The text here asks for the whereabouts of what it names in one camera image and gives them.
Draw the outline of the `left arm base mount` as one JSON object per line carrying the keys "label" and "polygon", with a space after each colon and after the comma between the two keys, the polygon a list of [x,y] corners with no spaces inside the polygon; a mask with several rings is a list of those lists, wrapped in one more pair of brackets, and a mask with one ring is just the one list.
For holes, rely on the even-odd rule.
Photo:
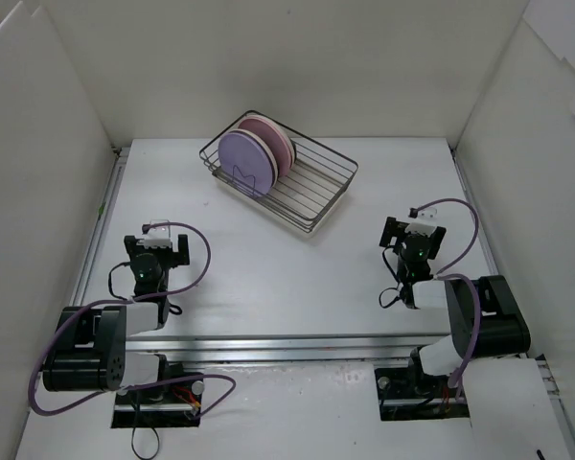
{"label": "left arm base mount", "polygon": [[200,372],[173,371],[175,377],[196,380],[139,391],[121,391],[115,396],[110,427],[183,428],[199,427],[204,384]]}

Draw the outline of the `purple plate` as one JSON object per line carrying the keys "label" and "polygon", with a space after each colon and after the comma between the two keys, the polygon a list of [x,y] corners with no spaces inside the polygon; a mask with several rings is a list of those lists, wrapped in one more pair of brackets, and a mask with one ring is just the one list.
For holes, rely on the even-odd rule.
{"label": "purple plate", "polygon": [[222,171],[253,196],[264,196],[276,183],[278,166],[267,144],[256,134],[236,128],[218,142]]}

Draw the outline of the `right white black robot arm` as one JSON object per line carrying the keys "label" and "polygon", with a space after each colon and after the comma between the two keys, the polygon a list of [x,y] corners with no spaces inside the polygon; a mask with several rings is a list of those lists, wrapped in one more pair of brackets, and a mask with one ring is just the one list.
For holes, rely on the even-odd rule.
{"label": "right white black robot arm", "polygon": [[432,273],[446,229],[388,217],[379,246],[395,281],[382,291],[379,305],[397,304],[448,314],[449,335],[411,352],[404,374],[407,388],[425,395],[443,380],[456,388],[468,364],[479,358],[506,357],[529,351],[530,330],[501,275],[471,280],[462,274]]}

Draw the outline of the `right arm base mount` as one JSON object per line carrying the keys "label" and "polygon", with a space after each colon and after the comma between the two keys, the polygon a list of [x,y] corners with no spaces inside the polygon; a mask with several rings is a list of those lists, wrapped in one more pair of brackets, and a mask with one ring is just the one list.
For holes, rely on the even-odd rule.
{"label": "right arm base mount", "polygon": [[447,377],[426,377],[414,367],[376,368],[375,383],[382,422],[468,419],[467,403],[456,398]]}

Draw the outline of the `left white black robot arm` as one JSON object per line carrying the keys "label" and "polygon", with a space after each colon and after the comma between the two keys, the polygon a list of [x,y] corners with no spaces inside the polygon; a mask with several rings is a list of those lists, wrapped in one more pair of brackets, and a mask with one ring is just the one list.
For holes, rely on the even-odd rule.
{"label": "left white black robot arm", "polygon": [[130,297],[119,296],[107,276],[110,301],[91,308],[66,307],[43,358],[40,370],[46,390],[114,391],[127,373],[126,341],[129,337],[162,329],[170,314],[182,309],[169,297],[170,273],[191,262],[189,238],[171,240],[166,226],[150,229],[137,238],[124,237],[127,260],[115,269],[132,273]]}

